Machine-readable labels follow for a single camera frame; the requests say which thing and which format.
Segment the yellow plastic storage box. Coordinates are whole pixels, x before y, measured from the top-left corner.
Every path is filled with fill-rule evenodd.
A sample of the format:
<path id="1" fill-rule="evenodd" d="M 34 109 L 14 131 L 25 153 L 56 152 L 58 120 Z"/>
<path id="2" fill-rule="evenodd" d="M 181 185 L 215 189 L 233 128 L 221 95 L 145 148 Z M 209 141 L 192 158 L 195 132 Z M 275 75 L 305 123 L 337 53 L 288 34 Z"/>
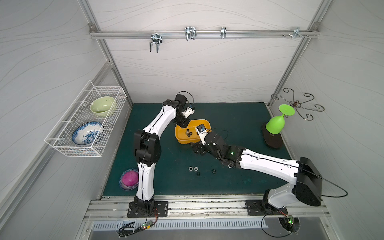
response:
<path id="1" fill-rule="evenodd" d="M 211 124 L 208 120 L 191 120 L 189 125 L 183 129 L 180 126 L 175 127 L 175 137 L 180 144 L 197 143 L 200 141 L 200 137 L 196 131 L 196 127 L 203 124 L 206 129 L 211 128 Z"/>

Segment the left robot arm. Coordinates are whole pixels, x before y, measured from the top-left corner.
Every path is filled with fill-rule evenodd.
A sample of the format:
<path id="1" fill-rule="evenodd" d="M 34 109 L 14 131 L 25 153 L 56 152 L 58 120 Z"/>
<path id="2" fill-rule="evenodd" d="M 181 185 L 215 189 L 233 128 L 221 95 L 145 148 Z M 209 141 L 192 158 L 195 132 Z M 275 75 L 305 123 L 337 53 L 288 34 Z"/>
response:
<path id="1" fill-rule="evenodd" d="M 134 133 L 134 155 L 139 168 L 139 185 L 134 203 L 147 212 L 154 208 L 154 174 L 162 153 L 160 138 L 171 122 L 186 128 L 191 121 L 189 116 L 195 111 L 193 105 L 186 106 L 189 101 L 184 93 L 178 92 L 173 100 L 164 101 L 151 123 Z"/>

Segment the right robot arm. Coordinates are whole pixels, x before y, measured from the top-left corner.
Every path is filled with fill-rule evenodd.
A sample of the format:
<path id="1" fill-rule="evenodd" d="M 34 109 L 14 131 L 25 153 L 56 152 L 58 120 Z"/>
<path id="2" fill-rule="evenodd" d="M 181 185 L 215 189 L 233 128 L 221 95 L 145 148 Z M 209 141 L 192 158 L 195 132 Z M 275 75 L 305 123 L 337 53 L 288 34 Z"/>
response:
<path id="1" fill-rule="evenodd" d="M 262 206 L 279 210 L 288 204 L 301 202 L 318 207 L 322 202 L 322 176 L 313 162 L 305 157 L 300 160 L 279 159 L 235 145 L 227 145 L 213 131 L 198 132 L 200 141 L 193 144 L 196 154 L 209 153 L 231 169 L 253 170 L 281 180 L 286 184 L 266 190 Z"/>

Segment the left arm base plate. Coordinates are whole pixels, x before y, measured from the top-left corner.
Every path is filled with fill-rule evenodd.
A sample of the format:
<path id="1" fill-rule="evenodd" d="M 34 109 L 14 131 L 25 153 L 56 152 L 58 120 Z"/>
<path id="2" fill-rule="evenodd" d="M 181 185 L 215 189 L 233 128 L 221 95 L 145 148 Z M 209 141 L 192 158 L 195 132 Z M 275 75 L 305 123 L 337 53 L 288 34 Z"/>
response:
<path id="1" fill-rule="evenodd" d="M 145 203 L 141 200 L 130 202 L 127 212 L 128 218 L 165 218 L 168 216 L 169 202 L 168 201 L 151 201 Z"/>

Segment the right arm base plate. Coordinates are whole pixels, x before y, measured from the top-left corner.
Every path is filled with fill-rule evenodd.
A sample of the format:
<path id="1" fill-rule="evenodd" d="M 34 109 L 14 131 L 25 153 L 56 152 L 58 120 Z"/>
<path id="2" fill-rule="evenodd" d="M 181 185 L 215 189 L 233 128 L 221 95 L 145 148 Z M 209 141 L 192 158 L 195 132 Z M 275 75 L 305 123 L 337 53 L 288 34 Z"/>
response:
<path id="1" fill-rule="evenodd" d="M 270 204 L 264 203 L 263 200 L 246 200 L 245 208 L 249 216 L 288 215 L 286 207 L 277 209 Z"/>

